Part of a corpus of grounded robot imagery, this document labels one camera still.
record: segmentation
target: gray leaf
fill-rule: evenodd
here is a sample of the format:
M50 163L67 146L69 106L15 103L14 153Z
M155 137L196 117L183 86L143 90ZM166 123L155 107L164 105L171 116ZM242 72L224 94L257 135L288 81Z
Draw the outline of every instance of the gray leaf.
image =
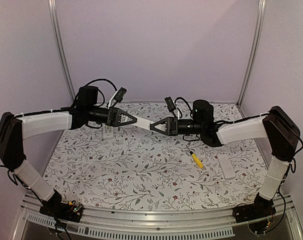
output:
M141 201L140 198L138 198L135 202L135 205L137 205L140 201Z

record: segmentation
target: wall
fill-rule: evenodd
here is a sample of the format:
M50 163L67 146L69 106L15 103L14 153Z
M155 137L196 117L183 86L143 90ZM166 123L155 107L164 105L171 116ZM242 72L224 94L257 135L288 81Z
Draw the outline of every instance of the wall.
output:
M258 0L57 1L75 90L105 77L128 89L125 101L236 102L257 9Z
M246 115L281 106L299 126L303 139L303 0L267 1L258 53L246 94ZM266 156L270 148L262 142ZM303 151L297 172L284 185L303 226Z
M68 106L47 1L0 1L0 118L2 113ZM31 138L28 160L43 171L58 133ZM0 240L10 239L25 190L0 168Z

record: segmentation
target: floral pattern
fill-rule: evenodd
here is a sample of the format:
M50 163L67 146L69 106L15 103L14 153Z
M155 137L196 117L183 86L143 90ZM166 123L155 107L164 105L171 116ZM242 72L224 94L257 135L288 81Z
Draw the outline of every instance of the floral pattern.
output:
M165 104L123 103L130 114L157 121L170 116ZM183 117L188 108L181 106ZM235 105L214 104L215 120L235 120ZM205 169L199 169L189 150ZM218 162L228 154L236 178L226 180ZM134 126L114 128L104 140L102 129L82 127L62 135L44 174L64 199L88 206L124 210L194 210L253 201L266 166L253 140L211 148L182 136L164 136Z

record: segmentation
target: yellow handle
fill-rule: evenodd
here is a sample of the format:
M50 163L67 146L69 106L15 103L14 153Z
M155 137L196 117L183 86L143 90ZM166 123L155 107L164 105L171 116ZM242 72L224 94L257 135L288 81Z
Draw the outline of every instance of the yellow handle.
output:
M203 168L202 162L197 158L196 154L192 154L191 157L195 160L195 163L197 164L198 167Z

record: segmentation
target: yellow connector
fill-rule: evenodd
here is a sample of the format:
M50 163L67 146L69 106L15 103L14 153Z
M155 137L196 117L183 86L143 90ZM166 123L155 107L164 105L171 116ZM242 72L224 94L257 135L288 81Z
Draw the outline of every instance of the yellow connector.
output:
M194 154L192 151L190 151L191 157L195 160L195 163L197 164L197 166L199 168L203 168L203 164L202 162L199 160L199 158L196 156L196 154Z

